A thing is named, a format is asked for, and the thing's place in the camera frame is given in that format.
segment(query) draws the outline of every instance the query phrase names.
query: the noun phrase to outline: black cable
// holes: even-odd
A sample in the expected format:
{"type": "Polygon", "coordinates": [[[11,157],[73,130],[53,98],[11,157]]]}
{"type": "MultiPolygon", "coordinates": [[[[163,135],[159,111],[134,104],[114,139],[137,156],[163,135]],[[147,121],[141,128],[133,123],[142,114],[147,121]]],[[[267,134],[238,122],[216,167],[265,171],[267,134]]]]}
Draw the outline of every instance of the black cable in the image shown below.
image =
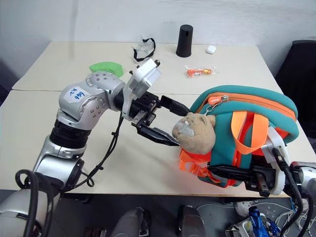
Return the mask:
{"type": "Polygon", "coordinates": [[[298,206],[298,209],[296,211],[296,213],[294,214],[294,216],[289,220],[288,223],[285,224],[285,226],[282,228],[281,233],[280,233],[280,237],[283,237],[285,231],[300,217],[300,215],[303,212],[303,200],[302,200],[302,196],[300,194],[300,191],[298,190],[298,187],[293,179],[292,173],[290,171],[290,168],[288,166],[288,164],[286,163],[286,161],[284,160],[284,157],[281,155],[280,151],[277,148],[273,148],[272,149],[272,153],[274,155],[274,157],[276,158],[276,162],[278,164],[278,166],[280,167],[280,169],[284,172],[290,186],[291,186],[291,190],[293,192],[293,198],[296,201],[296,204],[298,206]]]}
{"type": "Polygon", "coordinates": [[[118,120],[118,126],[115,130],[115,132],[112,132],[112,135],[113,135],[113,138],[112,138],[112,141],[110,143],[110,146],[107,150],[107,152],[105,153],[103,159],[101,160],[100,163],[98,163],[93,170],[91,170],[91,172],[87,175],[86,173],[84,172],[81,172],[83,175],[87,176],[87,178],[85,180],[83,180],[82,182],[78,183],[77,185],[75,185],[72,189],[75,189],[79,186],[81,186],[82,184],[84,183],[87,183],[87,185],[89,187],[93,187],[94,186],[94,181],[92,179],[92,177],[99,171],[99,170],[103,170],[103,163],[105,162],[105,160],[110,156],[110,154],[113,152],[115,146],[117,145],[117,142],[118,142],[118,137],[119,137],[119,129],[120,129],[120,126],[122,125],[122,122],[123,122],[124,118],[122,116],[122,112],[119,116],[119,120],[118,120]]]}
{"type": "Polygon", "coordinates": [[[308,225],[310,224],[312,216],[313,216],[314,202],[313,202],[313,198],[311,197],[311,195],[309,195],[309,194],[307,195],[307,200],[308,200],[308,213],[307,213],[306,221],[305,221],[303,228],[302,228],[300,234],[298,235],[298,237],[304,236],[306,230],[308,229],[308,225]]]}
{"type": "Polygon", "coordinates": [[[29,214],[28,219],[26,221],[25,229],[23,232],[23,237],[31,237],[33,236],[33,228],[36,219],[36,213],[38,210],[38,194],[39,194],[39,183],[36,175],[27,169],[21,169],[15,174],[15,181],[19,185],[20,188],[27,188],[26,185],[23,185],[20,179],[21,174],[26,174],[30,180],[30,189],[31,189],[31,199],[29,205],[29,214]]]}
{"type": "Polygon", "coordinates": [[[53,219],[53,210],[54,210],[54,196],[53,196],[53,190],[51,188],[51,185],[48,181],[48,179],[41,173],[36,173],[36,175],[41,179],[41,181],[44,184],[46,196],[47,196],[47,209],[46,209],[46,217],[44,226],[41,232],[41,237],[47,237],[48,232],[51,226],[51,222],[53,219]]]}

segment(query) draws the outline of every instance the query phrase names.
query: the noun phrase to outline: white table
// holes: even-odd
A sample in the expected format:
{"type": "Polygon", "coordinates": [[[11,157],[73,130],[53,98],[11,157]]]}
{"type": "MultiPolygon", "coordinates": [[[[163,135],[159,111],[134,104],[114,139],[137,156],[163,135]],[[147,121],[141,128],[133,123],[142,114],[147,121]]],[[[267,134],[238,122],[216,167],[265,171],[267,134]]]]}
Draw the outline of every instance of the white table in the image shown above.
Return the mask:
{"type": "MultiPolygon", "coordinates": [[[[15,172],[33,168],[44,139],[53,128],[58,96],[59,92],[11,91],[0,107],[0,189],[17,189],[15,172]]],[[[168,96],[187,105],[196,99],[194,95],[168,96]]],[[[102,159],[118,117],[119,113],[106,111],[91,132],[83,156],[85,172],[89,172],[102,159]]],[[[152,126],[171,133],[178,119],[177,115],[162,108],[157,111],[152,126]]],[[[289,154],[293,160],[315,161],[314,151],[300,125],[299,129],[299,137],[288,144],[289,154]]],[[[130,122],[125,121],[116,149],[105,162],[104,170],[94,177],[95,186],[82,185],[72,192],[258,197],[258,193],[247,191],[243,184],[223,189],[179,170],[178,154],[178,147],[156,144],[137,135],[130,122]]]]}
{"type": "MultiPolygon", "coordinates": [[[[89,66],[114,61],[128,72],[136,67],[132,58],[134,43],[52,42],[29,71],[13,87],[0,107],[0,189],[17,189],[14,174],[32,169],[45,137],[51,133],[58,109],[60,91],[83,80],[89,66]]],[[[193,45],[189,58],[175,55],[176,45],[157,44],[154,58],[161,60],[162,76],[150,92],[165,94],[188,107],[206,89],[224,84],[239,84],[281,92],[255,46],[217,46],[214,55],[205,53],[206,45],[193,45]],[[219,74],[188,78],[185,65],[216,66],[219,74]]],[[[125,73],[123,80],[128,80],[125,73]]],[[[83,156],[84,171],[98,163],[117,126],[119,114],[106,111],[93,129],[83,156]]],[[[157,111],[152,126],[171,133],[180,118],[166,109],[157,111]]],[[[316,161],[299,123],[300,135],[288,145],[292,160],[316,161]]],[[[129,122],[121,127],[118,145],[94,177],[95,187],[83,185],[74,193],[175,194],[230,197],[258,197],[244,185],[222,189],[200,181],[178,168],[179,148],[156,144],[140,135],[129,122]]]]}
{"type": "MultiPolygon", "coordinates": [[[[15,90],[61,91],[67,85],[84,80],[89,66],[112,61],[123,66],[128,80],[136,67],[133,49],[136,43],[117,42],[51,42],[28,72],[14,85],[15,90]]],[[[205,53],[207,45],[192,45],[192,55],[180,58],[175,44],[157,44],[154,59],[159,59],[161,78],[151,93],[200,95],[206,89],[223,85],[248,85],[281,92],[255,46],[218,45],[215,54],[205,53]],[[190,67],[216,66],[216,76],[189,78],[190,67]]]]}

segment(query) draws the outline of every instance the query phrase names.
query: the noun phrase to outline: green sponge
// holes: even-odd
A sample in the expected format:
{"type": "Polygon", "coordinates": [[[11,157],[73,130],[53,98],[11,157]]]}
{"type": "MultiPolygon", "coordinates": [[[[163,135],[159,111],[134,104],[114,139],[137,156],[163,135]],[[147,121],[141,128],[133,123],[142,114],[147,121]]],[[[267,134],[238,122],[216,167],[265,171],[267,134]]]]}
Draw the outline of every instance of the green sponge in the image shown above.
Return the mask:
{"type": "Polygon", "coordinates": [[[114,62],[101,62],[91,65],[90,70],[93,73],[96,72],[108,72],[113,73],[118,78],[123,76],[123,68],[121,64],[114,63],[114,62]]]}

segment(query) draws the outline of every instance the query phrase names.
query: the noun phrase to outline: teddy bear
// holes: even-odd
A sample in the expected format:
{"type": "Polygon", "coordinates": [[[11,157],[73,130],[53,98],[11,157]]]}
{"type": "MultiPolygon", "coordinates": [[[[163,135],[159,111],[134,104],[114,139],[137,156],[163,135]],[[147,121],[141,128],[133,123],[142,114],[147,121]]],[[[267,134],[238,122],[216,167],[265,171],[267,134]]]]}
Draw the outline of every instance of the teddy bear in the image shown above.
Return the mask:
{"type": "Polygon", "coordinates": [[[188,113],[176,123],[172,136],[182,149],[193,154],[205,155],[215,144],[215,116],[188,113]]]}

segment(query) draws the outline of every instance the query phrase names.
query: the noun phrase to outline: zipper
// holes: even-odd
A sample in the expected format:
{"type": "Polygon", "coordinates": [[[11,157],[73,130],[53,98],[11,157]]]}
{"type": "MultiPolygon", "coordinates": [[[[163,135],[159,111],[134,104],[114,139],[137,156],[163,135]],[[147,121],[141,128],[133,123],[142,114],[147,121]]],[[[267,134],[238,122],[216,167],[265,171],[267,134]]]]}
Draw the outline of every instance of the zipper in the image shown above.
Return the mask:
{"type": "Polygon", "coordinates": [[[198,109],[198,111],[201,110],[205,104],[209,104],[210,106],[206,109],[206,113],[211,112],[218,105],[227,101],[240,101],[240,102],[249,102],[252,104],[257,104],[269,109],[279,111],[282,114],[292,118],[293,120],[296,120],[295,113],[292,110],[290,110],[288,107],[278,102],[271,101],[269,99],[265,99],[265,98],[255,96],[255,95],[244,95],[244,94],[236,94],[236,93],[215,92],[213,94],[210,94],[204,100],[204,103],[198,109]]]}

